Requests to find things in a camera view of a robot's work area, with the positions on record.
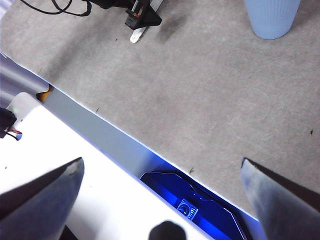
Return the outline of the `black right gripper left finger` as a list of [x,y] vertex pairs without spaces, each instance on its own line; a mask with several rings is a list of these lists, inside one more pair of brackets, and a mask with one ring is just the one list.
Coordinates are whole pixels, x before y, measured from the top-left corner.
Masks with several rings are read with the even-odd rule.
[[85,173],[76,158],[0,195],[2,240],[58,240]]

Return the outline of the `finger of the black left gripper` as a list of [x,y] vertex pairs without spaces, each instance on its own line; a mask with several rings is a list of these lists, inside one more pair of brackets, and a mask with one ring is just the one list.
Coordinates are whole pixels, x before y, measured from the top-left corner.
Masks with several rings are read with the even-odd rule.
[[128,17],[125,24],[128,27],[141,27],[144,8],[145,6],[141,0],[134,0],[132,6],[126,10]]
[[162,23],[162,18],[156,13],[156,11],[150,6],[144,6],[140,15],[139,26],[150,27],[158,26]]

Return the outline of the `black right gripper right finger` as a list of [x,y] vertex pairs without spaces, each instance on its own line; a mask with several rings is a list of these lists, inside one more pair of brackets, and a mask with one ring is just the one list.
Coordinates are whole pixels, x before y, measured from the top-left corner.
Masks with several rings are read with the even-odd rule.
[[320,194],[243,158],[246,196],[269,240],[318,240]]

